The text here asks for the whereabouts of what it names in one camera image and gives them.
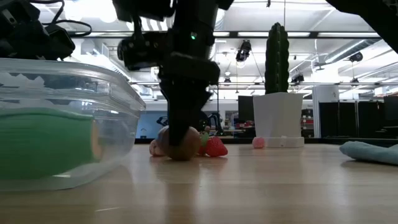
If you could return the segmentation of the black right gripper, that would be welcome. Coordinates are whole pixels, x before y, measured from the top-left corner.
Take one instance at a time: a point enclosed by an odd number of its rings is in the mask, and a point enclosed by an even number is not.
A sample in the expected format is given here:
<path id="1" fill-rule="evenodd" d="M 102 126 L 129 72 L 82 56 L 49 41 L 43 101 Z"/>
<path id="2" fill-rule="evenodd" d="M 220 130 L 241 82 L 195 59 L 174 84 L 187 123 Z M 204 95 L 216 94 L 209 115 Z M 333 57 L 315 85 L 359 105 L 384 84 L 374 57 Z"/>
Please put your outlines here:
<path id="1" fill-rule="evenodd" d="M 208 59 L 172 52 L 161 63 L 159 78 L 162 94 L 168 102 L 169 144 L 181 145 L 188 128 L 204 128 L 208 116 L 203 111 L 212 93 L 188 78 L 217 85 L 220 77 L 219 66 Z"/>

